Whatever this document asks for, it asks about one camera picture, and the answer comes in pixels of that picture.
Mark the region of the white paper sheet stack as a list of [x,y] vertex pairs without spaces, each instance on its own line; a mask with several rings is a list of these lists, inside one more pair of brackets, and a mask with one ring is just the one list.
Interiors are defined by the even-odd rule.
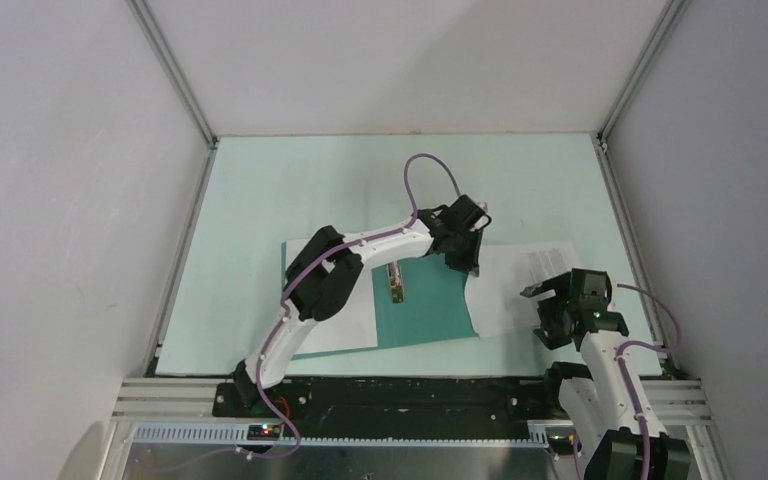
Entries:
[[580,266],[569,240],[482,247],[479,274],[464,288],[473,330],[481,338],[532,330],[540,324],[536,300],[522,291]]

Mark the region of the teal plastic folder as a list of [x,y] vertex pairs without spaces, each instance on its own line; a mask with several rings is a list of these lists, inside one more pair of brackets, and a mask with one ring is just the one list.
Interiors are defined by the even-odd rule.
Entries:
[[337,354],[477,336],[464,298],[466,274],[447,268],[444,258],[438,255],[405,259],[399,264],[405,286],[405,300],[399,304],[391,301],[387,269],[371,270],[378,346]]

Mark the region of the printed white paper sheet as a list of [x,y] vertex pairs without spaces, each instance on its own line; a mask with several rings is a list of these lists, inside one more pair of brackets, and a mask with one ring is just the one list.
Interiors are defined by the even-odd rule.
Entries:
[[378,346],[372,272],[359,277],[346,305],[319,322],[299,347],[295,359],[333,355]]

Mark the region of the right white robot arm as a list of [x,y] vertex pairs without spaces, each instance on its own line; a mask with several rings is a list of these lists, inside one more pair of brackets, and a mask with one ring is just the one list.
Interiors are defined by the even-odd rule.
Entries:
[[582,357],[546,370],[543,408],[572,421],[581,479],[686,479],[690,449],[668,434],[631,363],[634,347],[662,349],[630,338],[616,287],[603,271],[573,268],[522,290],[536,301],[540,342],[550,350],[572,345]]

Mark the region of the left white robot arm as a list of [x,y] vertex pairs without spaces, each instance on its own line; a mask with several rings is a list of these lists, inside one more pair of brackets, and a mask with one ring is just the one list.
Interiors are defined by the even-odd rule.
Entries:
[[320,228],[285,269],[279,311],[260,344],[232,375],[237,402],[252,416],[276,403],[290,361],[320,322],[347,304],[366,271],[404,259],[441,255],[454,271],[475,274],[483,232],[492,218],[482,202],[462,194],[452,204],[413,210],[400,223],[365,233]]

